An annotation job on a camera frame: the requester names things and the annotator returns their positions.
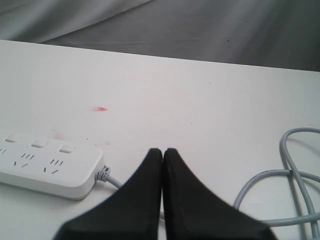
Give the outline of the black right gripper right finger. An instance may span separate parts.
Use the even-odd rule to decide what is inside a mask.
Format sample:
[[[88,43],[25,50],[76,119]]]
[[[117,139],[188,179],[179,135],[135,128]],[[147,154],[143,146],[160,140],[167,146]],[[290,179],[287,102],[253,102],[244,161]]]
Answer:
[[[169,240],[274,240],[269,226],[211,192],[169,148],[162,163],[166,237]]]

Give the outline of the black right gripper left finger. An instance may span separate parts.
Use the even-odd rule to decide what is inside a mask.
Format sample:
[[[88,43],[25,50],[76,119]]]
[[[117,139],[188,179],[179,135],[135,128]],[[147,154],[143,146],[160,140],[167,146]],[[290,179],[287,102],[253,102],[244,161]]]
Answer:
[[[65,222],[56,240],[156,240],[163,156],[151,148],[139,168],[112,196]]]

